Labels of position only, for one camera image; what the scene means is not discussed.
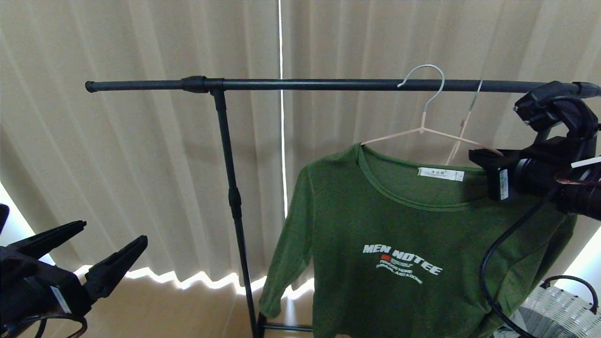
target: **brown floor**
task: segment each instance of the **brown floor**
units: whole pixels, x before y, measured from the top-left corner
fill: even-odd
[[[255,303],[260,290],[254,293]],[[311,324],[313,293],[282,301],[282,313],[273,322]],[[246,298],[234,287],[209,289],[202,282],[186,290],[150,277],[124,279],[111,296],[93,305],[86,318],[84,338],[107,337],[251,337]],[[48,321],[44,338],[64,338],[78,323]],[[21,335],[35,336],[37,324]],[[266,338],[311,337],[311,333],[267,330]]]

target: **white sticker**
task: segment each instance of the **white sticker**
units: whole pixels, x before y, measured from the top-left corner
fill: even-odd
[[[58,304],[60,304],[63,308],[63,311],[65,311],[65,313],[71,313],[71,309],[69,308],[67,301],[65,301],[65,298],[63,297],[61,291],[54,286],[50,286],[50,290],[52,290],[52,293],[54,293],[54,297],[56,297],[56,300],[58,301]]]
[[[463,176],[465,175],[465,172],[449,169],[418,168],[417,175],[463,182]]]
[[[499,184],[501,185],[501,200],[509,197],[509,181],[507,179],[507,169],[499,172]]]

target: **pink hanger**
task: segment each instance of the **pink hanger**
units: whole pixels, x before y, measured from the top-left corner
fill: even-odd
[[[432,67],[432,68],[436,69],[441,74],[442,80],[441,80],[441,86],[440,86],[440,88],[438,88],[438,91],[436,92],[436,94],[434,94],[434,96],[432,96],[432,98],[430,98],[428,100],[428,102],[426,102],[426,105],[424,107],[424,112],[421,115],[421,126],[419,128],[412,129],[410,131],[400,132],[400,133],[396,133],[396,134],[392,134],[392,135],[388,135],[388,136],[376,138],[376,139],[373,139],[373,140],[365,141],[365,142],[361,143],[361,145],[363,146],[363,145],[368,144],[368,143],[372,143],[372,142],[376,142],[376,141],[383,141],[383,140],[387,140],[389,138],[394,138],[394,137],[398,137],[398,136],[402,136],[402,135],[409,135],[409,134],[412,134],[412,133],[415,133],[415,132],[419,132],[420,134],[423,134],[424,132],[429,132],[431,134],[436,134],[436,135],[444,136],[444,137],[447,137],[447,138],[452,138],[452,139],[457,140],[457,141],[474,144],[474,145],[476,145],[478,147],[482,147],[482,148],[488,149],[491,152],[494,152],[494,153],[499,154],[499,155],[502,156],[502,153],[499,150],[494,149],[492,147],[485,146],[484,144],[480,144],[480,143],[475,142],[475,141],[467,140],[466,138],[463,138],[463,137],[457,137],[457,136],[454,136],[454,135],[449,135],[449,134],[446,134],[446,133],[443,133],[443,132],[439,132],[439,131],[435,131],[433,129],[426,128],[426,114],[427,114],[427,110],[428,110],[428,104],[430,104],[430,102],[436,96],[438,96],[438,94],[441,93],[443,87],[445,86],[445,74],[442,72],[442,70],[439,67],[437,67],[437,66],[435,66],[433,64],[422,64],[420,66],[417,66],[417,67],[413,68],[409,72],[409,74],[407,74],[407,76],[405,77],[405,79],[403,80],[403,82],[399,83],[397,85],[397,87],[401,87],[402,85],[404,85],[405,82],[407,82],[407,79],[409,79],[411,73],[413,73],[414,71],[416,71],[416,70],[418,70],[420,68],[423,68],[423,67]]]

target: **green shirt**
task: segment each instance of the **green shirt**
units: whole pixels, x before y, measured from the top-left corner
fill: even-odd
[[[315,337],[488,337],[502,321],[478,285],[488,247],[536,201],[486,197],[477,168],[431,166],[359,144],[303,168],[269,267],[261,312],[313,257]],[[513,313],[572,235],[575,217],[546,205],[495,252],[490,293]]]

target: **shirt sleeve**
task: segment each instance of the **shirt sleeve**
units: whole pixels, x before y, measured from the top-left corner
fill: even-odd
[[[273,259],[259,300],[259,309],[267,318],[278,316],[284,291],[307,268],[313,245],[313,184],[308,167],[296,181],[288,217],[279,236]]]
[[[528,295],[540,284],[543,276],[572,237],[575,224],[575,216],[566,217],[549,242],[523,257],[509,269],[496,297],[503,313],[510,316],[517,311]],[[491,310],[482,320],[478,329],[470,335],[470,338],[490,337],[502,324],[503,320]]]

